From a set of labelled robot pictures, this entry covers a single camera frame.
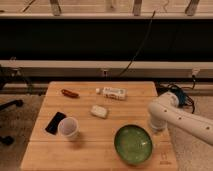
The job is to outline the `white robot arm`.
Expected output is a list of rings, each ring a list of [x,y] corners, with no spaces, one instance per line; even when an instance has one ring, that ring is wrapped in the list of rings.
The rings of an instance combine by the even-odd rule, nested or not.
[[[163,131],[170,123],[213,146],[213,120],[179,109],[179,102],[172,92],[153,99],[148,105],[150,127],[155,131]]]

